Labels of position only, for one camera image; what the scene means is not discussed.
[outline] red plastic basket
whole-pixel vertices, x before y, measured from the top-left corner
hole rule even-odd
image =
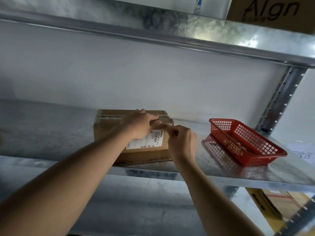
[[[235,119],[209,119],[211,134],[243,165],[266,165],[287,152]]]

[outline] cardboard box with black lettering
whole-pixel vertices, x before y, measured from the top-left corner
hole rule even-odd
[[[315,0],[232,0],[227,20],[313,35]]]
[[[174,121],[166,111],[149,110],[150,114],[159,115],[164,125],[174,125]],[[120,123],[120,120],[131,113],[131,110],[100,109],[94,122],[94,140],[103,137],[109,130]],[[170,160],[168,155],[168,133],[157,127],[144,139],[132,140],[122,151],[114,163],[117,165],[131,165],[145,162]]]

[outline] person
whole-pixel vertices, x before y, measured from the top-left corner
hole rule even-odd
[[[99,141],[56,163],[0,204],[0,235],[66,235],[121,151],[157,125],[158,115],[137,110]],[[185,180],[208,235],[263,235],[200,170],[197,135],[183,126],[167,127],[169,153]]]

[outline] person's right hand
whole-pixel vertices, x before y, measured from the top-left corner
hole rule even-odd
[[[176,166],[181,163],[195,163],[197,135],[181,125],[167,126],[169,134],[168,152]]]

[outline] perforated metal post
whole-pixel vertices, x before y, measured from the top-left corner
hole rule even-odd
[[[300,67],[289,66],[287,68],[258,122],[256,130],[264,131],[267,134],[272,133],[306,71],[306,68]]]
[[[315,195],[311,198],[275,236],[294,236],[315,218]]]

